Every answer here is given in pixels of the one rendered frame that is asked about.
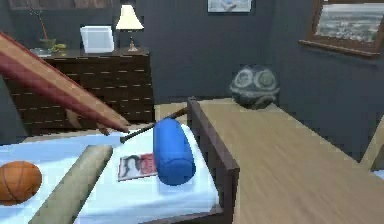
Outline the orange basketball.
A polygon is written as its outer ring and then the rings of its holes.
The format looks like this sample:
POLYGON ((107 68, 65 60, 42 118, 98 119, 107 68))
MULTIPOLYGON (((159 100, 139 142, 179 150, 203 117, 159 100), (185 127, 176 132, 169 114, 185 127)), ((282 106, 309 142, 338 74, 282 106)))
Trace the orange basketball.
POLYGON ((13 161, 0 167, 0 205, 13 206, 32 198, 40 189, 42 173, 33 163, 13 161))

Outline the white box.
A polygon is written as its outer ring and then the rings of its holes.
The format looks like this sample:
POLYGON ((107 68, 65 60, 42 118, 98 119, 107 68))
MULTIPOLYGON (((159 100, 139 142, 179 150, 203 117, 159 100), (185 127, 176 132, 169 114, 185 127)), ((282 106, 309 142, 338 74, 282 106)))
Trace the white box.
POLYGON ((86 53, 111 53, 114 40, 110 26, 84 26, 80 28, 86 53))

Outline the wood framed wall mirror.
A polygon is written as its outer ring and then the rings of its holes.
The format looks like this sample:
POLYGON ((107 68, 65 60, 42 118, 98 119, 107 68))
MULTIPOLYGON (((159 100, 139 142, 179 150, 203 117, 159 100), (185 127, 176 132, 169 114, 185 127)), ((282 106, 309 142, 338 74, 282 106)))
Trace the wood framed wall mirror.
POLYGON ((12 10, 67 10, 109 8, 113 0, 7 0, 12 10))

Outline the blue cylinder bolster pillow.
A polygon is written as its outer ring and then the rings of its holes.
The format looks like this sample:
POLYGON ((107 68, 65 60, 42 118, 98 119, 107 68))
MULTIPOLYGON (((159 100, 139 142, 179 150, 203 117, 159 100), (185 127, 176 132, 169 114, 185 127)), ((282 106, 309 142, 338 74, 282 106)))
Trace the blue cylinder bolster pillow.
POLYGON ((171 118, 153 128, 153 156, 160 181, 169 186, 187 183, 196 172, 188 138, 181 124, 171 118))

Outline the wood framed window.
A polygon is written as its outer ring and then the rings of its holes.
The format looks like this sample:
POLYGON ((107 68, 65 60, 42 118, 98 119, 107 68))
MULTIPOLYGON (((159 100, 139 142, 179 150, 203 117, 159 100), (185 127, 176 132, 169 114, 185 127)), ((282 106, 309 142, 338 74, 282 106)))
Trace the wood framed window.
POLYGON ((375 58, 384 42, 384 0, 314 0, 304 46, 375 58))

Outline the grey flat dish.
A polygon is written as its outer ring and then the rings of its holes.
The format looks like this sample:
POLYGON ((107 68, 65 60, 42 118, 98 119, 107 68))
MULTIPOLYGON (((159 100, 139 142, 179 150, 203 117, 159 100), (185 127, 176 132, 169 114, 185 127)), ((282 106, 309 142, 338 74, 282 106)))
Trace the grey flat dish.
POLYGON ((31 52, 39 57, 50 57, 52 51, 44 48, 32 48, 31 52))

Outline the dark wood chest of drawers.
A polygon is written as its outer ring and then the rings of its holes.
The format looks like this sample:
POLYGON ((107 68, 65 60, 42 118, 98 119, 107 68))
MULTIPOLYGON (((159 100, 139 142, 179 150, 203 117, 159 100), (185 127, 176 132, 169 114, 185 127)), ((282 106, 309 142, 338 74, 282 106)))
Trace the dark wood chest of drawers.
MULTIPOLYGON (((132 124, 155 120, 150 54, 125 48, 112 53, 85 54, 79 50, 45 59, 132 124)), ((13 103, 31 136, 72 132, 65 110, 6 78, 13 103)))

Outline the dark brown baseball bat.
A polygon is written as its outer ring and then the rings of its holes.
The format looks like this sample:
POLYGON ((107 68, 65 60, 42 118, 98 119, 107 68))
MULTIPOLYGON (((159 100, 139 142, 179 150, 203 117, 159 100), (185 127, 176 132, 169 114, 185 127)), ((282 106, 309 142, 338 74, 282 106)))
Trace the dark brown baseball bat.
MULTIPOLYGON (((187 113, 187 107, 184 107, 184 108, 179 109, 179 110, 177 110, 176 112, 174 112, 174 113, 172 113, 172 114, 170 114, 170 115, 164 117, 164 118, 161 119, 160 121, 165 120, 165 119, 176 119, 176 118, 178 118, 178 117, 181 117, 181 116, 185 115, 186 113, 187 113)), ((135 136, 137 136, 137 135, 139 135, 139 134, 142 134, 142 133, 144 133, 144 132, 146 132, 146 131, 152 129, 152 128, 153 128, 157 123, 159 123, 160 121, 155 122, 155 123, 150 124, 150 125, 147 125, 147 126, 145 126, 144 128, 141 128, 141 129, 139 129, 138 131, 135 131, 135 132, 133 132, 133 133, 130 133, 130 134, 126 135, 126 136, 122 136, 122 137, 120 137, 120 143, 124 144, 124 143, 125 143, 126 141, 128 141, 129 139, 131 139, 131 138, 133 138, 133 137, 135 137, 135 136)))

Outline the dark wood framed bed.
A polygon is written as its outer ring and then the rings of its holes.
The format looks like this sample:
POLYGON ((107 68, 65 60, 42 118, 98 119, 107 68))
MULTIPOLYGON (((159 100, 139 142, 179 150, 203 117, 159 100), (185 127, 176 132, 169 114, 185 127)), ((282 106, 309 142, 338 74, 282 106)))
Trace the dark wood framed bed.
POLYGON ((120 158, 153 154, 153 128, 124 144, 115 132, 0 146, 0 166, 35 164, 39 191, 24 203, 0 205, 0 224, 28 224, 56 185, 89 145, 110 145, 113 154, 74 224, 232 224, 240 168, 201 105, 190 99, 181 124, 192 149, 195 175, 182 185, 154 176, 118 181, 120 158))

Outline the cream shade table lamp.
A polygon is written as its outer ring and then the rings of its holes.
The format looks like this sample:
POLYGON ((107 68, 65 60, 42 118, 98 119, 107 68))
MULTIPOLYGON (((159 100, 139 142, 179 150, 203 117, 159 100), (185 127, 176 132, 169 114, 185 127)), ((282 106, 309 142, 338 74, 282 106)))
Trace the cream shade table lamp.
POLYGON ((115 26, 119 35, 124 31, 132 33, 133 31, 143 30, 144 26, 139 21, 134 7, 131 4, 123 4, 120 9, 120 16, 115 26))

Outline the tan wooden chair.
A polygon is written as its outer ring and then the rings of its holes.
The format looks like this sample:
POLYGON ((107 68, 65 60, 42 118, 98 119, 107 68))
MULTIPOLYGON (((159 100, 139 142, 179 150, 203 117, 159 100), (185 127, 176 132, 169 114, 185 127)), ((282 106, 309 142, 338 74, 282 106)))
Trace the tan wooden chair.
POLYGON ((360 164, 369 171, 384 169, 384 115, 378 123, 360 164))

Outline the framed blue wall picture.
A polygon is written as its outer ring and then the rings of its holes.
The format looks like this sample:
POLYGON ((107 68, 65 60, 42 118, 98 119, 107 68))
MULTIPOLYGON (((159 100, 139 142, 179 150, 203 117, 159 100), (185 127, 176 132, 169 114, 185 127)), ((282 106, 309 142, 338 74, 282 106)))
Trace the framed blue wall picture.
POLYGON ((207 0, 207 8, 212 13, 250 12, 252 0, 207 0))

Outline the potted twig plant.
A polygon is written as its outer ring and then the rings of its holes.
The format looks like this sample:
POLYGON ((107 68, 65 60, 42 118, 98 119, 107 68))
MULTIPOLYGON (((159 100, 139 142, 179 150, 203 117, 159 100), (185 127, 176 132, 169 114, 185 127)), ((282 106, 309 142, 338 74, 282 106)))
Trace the potted twig plant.
POLYGON ((41 46, 44 49, 47 49, 48 51, 53 51, 55 49, 56 40, 48 37, 45 23, 44 23, 43 18, 42 18, 42 10, 37 10, 37 9, 33 8, 31 5, 28 5, 28 7, 30 10, 30 14, 35 15, 38 18, 39 23, 41 25, 41 29, 42 29, 42 33, 43 33, 43 37, 39 39, 41 46))

